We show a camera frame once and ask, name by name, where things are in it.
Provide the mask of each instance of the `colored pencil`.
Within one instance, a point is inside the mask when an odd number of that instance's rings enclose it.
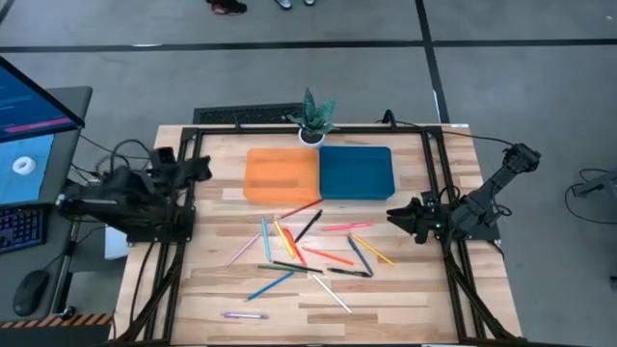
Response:
[[[323,271],[318,270],[318,269],[313,269],[313,268],[309,268],[307,266],[302,266],[302,265],[289,264],[289,263],[282,262],[282,261],[277,261],[277,260],[274,260],[273,263],[278,264],[278,265],[282,265],[282,266],[289,266],[289,267],[300,269],[300,270],[307,270],[307,271],[317,272],[317,273],[320,273],[320,274],[324,273]]]
[[[296,246],[296,243],[293,242],[293,235],[291,234],[291,231],[289,231],[289,229],[286,228],[286,227],[284,227],[282,229],[282,231],[285,233],[285,236],[287,236],[287,240],[289,240],[289,244],[291,245],[291,248],[293,249],[293,252],[295,252],[295,254],[298,255],[298,259],[300,259],[300,262],[304,266],[307,266],[307,261],[305,260],[305,258],[300,253],[300,250],[298,250],[298,246]]]
[[[315,215],[312,217],[312,219],[310,220],[310,222],[308,222],[307,226],[306,226],[304,229],[302,229],[302,232],[300,232],[300,235],[298,235],[298,237],[296,237],[296,240],[294,241],[295,243],[298,243],[298,241],[300,241],[300,239],[302,238],[302,236],[304,236],[304,235],[305,235],[305,233],[307,233],[307,231],[309,231],[310,226],[312,226],[312,225],[313,225],[313,223],[317,222],[317,220],[319,219],[319,217],[321,217],[321,213],[322,213],[323,211],[324,211],[324,210],[319,210],[319,211],[317,211],[317,214],[315,214]]]
[[[317,254],[317,255],[325,256],[325,257],[330,258],[332,260],[340,261],[342,263],[349,264],[349,265],[354,265],[353,261],[345,259],[345,258],[341,258],[340,256],[336,256],[336,255],[333,255],[333,254],[327,254],[325,252],[317,251],[317,250],[314,250],[314,249],[306,247],[306,246],[304,246],[302,249],[307,251],[307,252],[311,252],[312,254]]]
[[[379,251],[375,250],[374,248],[370,247],[369,244],[367,244],[364,240],[362,240],[360,237],[356,236],[356,235],[351,235],[351,237],[354,238],[354,240],[360,242],[361,244],[363,244],[365,247],[368,248],[369,251],[377,254],[377,256],[379,256],[380,258],[382,258],[383,260],[386,261],[386,263],[390,264],[390,265],[394,265],[394,263],[392,262],[392,260],[388,259],[385,255],[380,254]]]
[[[283,218],[285,218],[285,217],[289,217],[289,216],[291,216],[292,214],[296,214],[296,213],[298,213],[298,212],[302,211],[303,209],[307,209],[307,208],[309,208],[309,207],[311,207],[311,206],[313,206],[313,205],[316,205],[317,203],[319,203],[319,202],[321,202],[321,201],[323,201],[323,199],[320,199],[320,200],[317,200],[317,201],[311,202],[311,203],[309,203],[308,205],[304,205],[304,206],[302,206],[302,207],[296,208],[295,210],[293,210],[293,211],[291,211],[291,212],[287,212],[287,213],[283,214],[282,216],[280,216],[280,217],[279,217],[279,219],[281,220],[281,219],[283,219]]]
[[[322,282],[318,277],[315,276],[315,274],[310,274],[319,284],[321,284],[322,287],[324,287],[324,289],[326,289],[326,291],[328,292],[328,294],[330,294],[343,308],[345,308],[345,310],[348,313],[351,313],[351,309],[349,307],[347,307],[347,305],[345,305],[345,303],[343,303],[342,300],[340,300],[337,295],[332,291],[332,289],[330,289],[328,287],[328,285],[326,285],[326,283]]]
[[[265,218],[261,219],[261,228],[263,229],[263,247],[266,249],[266,259],[272,261],[270,256],[270,243],[268,242],[268,226],[266,225]]]
[[[246,245],[244,245],[244,247],[242,247],[240,251],[238,251],[236,254],[233,255],[231,260],[227,264],[225,264],[225,266],[231,265],[231,263],[233,263],[235,259],[237,259],[240,255],[242,255],[244,251],[246,251],[255,241],[257,241],[257,238],[259,238],[260,235],[261,233],[258,233],[257,235],[253,236],[253,238]]]
[[[360,250],[358,249],[358,246],[354,242],[354,239],[351,238],[351,236],[347,235],[347,242],[349,242],[349,246],[351,246],[351,248],[354,249],[354,251],[358,255],[358,258],[362,261],[362,264],[364,264],[364,267],[366,268],[366,271],[368,271],[370,276],[373,276],[374,275],[373,274],[373,269],[371,269],[370,266],[368,266],[368,262],[364,258],[364,255],[362,255],[362,252],[360,252]]]
[[[281,283],[284,280],[287,280],[288,278],[290,278],[291,276],[293,276],[294,272],[290,271],[288,272],[285,276],[281,277],[278,280],[273,281],[272,283],[264,286],[263,288],[259,289],[255,294],[252,294],[250,297],[247,298],[248,301],[258,297],[259,295],[263,294],[266,290],[272,288],[273,286]]]
[[[352,276],[359,276],[359,277],[364,277],[364,278],[371,278],[373,277],[371,274],[368,274],[364,271],[349,271],[349,270],[343,270],[343,269],[336,269],[336,268],[328,268],[328,271],[337,273],[337,274],[344,274],[344,275],[352,275]]]
[[[355,224],[346,225],[346,226],[324,227],[322,230],[335,231],[335,230],[345,230],[345,229],[354,228],[354,227],[371,227],[372,225],[373,225],[372,223],[355,223]]]
[[[292,268],[288,266],[274,266],[274,265],[257,265],[257,268],[264,269],[264,270],[281,270],[281,271],[293,271],[293,272],[300,272],[300,273],[307,273],[309,271],[309,270],[296,269],[296,268]]]
[[[223,313],[225,318],[252,318],[252,319],[268,319],[269,316],[265,313],[234,313],[234,312],[225,312]]]
[[[279,225],[278,221],[274,221],[274,226],[277,227],[277,231],[279,232],[279,236],[282,239],[282,242],[285,244],[285,247],[287,248],[287,251],[289,252],[289,256],[291,256],[291,258],[295,258],[296,254],[293,252],[293,250],[291,249],[291,246],[289,245],[289,240],[287,240],[287,237],[285,237],[285,234],[282,232],[281,226]]]

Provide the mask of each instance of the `wooden table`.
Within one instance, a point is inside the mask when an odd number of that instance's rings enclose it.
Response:
[[[448,130],[469,133],[466,128]],[[182,126],[159,127],[156,147],[174,147],[177,153]],[[181,275],[172,343],[423,343],[456,342],[454,321],[439,245],[432,240],[417,245],[412,236],[386,220],[386,210],[406,205],[411,197],[430,189],[422,143],[416,134],[334,135],[334,146],[387,146],[392,150],[396,193],[386,201],[328,200],[282,221],[297,235],[312,215],[323,216],[300,242],[319,250],[357,260],[345,232],[321,231],[321,227],[373,223],[354,232],[395,262],[391,266],[359,245],[375,272],[372,279],[326,273],[321,278],[353,310],[347,313],[310,276],[296,274],[250,302],[246,298],[283,273],[257,270],[265,263],[259,239],[234,264],[225,264],[251,237],[261,232],[262,216],[274,218],[297,206],[260,205],[246,201],[242,193],[246,153],[253,147],[298,147],[297,135],[207,135],[202,154],[212,160],[213,178],[199,183],[195,206],[199,218],[188,244]],[[470,138],[445,135],[454,183],[463,193],[482,183],[480,168]],[[438,174],[439,154],[433,151]],[[290,261],[282,240],[269,225],[272,257]],[[477,290],[487,306],[513,334],[520,327],[505,267],[500,254],[486,242],[468,242]],[[148,245],[130,252],[118,299],[119,333],[126,329],[135,282]],[[309,266],[341,267],[304,252]],[[137,310],[150,295],[157,248],[149,257],[138,296]],[[361,269],[358,262],[356,269]],[[462,294],[473,335],[469,304]],[[155,336],[162,331],[159,309]],[[269,320],[225,319],[225,311],[263,312]]]

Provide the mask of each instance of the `blue pencil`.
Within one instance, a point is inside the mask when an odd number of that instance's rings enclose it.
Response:
[[[349,246],[351,246],[351,248],[353,248],[354,251],[356,251],[356,253],[358,254],[358,257],[362,261],[362,264],[364,264],[364,267],[366,268],[366,271],[368,271],[370,276],[373,276],[374,275],[373,274],[373,270],[371,270],[370,266],[368,266],[368,263],[366,262],[366,259],[364,259],[364,256],[362,255],[362,253],[358,249],[358,246],[356,246],[356,243],[354,242],[354,239],[352,239],[351,236],[347,235],[347,242],[349,242]]]
[[[263,229],[263,245],[266,248],[266,259],[272,261],[270,257],[270,243],[268,242],[268,226],[266,226],[266,220],[264,218],[261,219],[261,228]]]
[[[258,297],[259,295],[263,294],[266,290],[268,290],[268,289],[272,288],[273,286],[281,283],[282,281],[286,280],[288,277],[293,276],[293,274],[295,274],[293,271],[288,272],[287,275],[285,275],[285,276],[281,277],[280,279],[275,280],[272,283],[270,283],[270,284],[264,286],[263,288],[259,289],[259,291],[257,291],[255,294],[252,294],[247,300],[250,301],[250,300]]]

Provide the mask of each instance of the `green plant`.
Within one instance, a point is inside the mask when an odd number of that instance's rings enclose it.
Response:
[[[324,101],[319,107],[315,107],[315,99],[312,93],[307,88],[305,91],[305,101],[302,109],[302,116],[293,117],[287,115],[287,118],[295,123],[300,124],[307,132],[307,135],[325,135],[335,129],[328,120],[335,112],[336,99],[333,97],[330,100]]]

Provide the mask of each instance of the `floor tile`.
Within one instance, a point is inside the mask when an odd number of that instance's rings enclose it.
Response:
[[[424,1],[433,40],[617,38],[612,0]]]
[[[497,202],[506,266],[526,337],[610,346],[617,302],[617,230],[572,217],[564,205],[582,168],[614,169],[617,47],[437,50],[452,122],[476,135],[522,142],[542,153],[538,170],[516,177]],[[503,145],[475,141],[485,178]],[[572,201],[579,214],[617,220],[602,192]]]
[[[101,45],[421,38],[413,1],[247,0],[237,16],[203,0],[19,0],[0,28],[0,45]]]
[[[337,122],[371,122],[390,108],[401,120],[435,122],[421,48],[7,54],[40,85],[90,85],[83,134],[107,147],[137,137],[152,146],[160,124],[191,123],[196,107],[301,102],[337,96]],[[80,143],[75,163],[104,153]]]

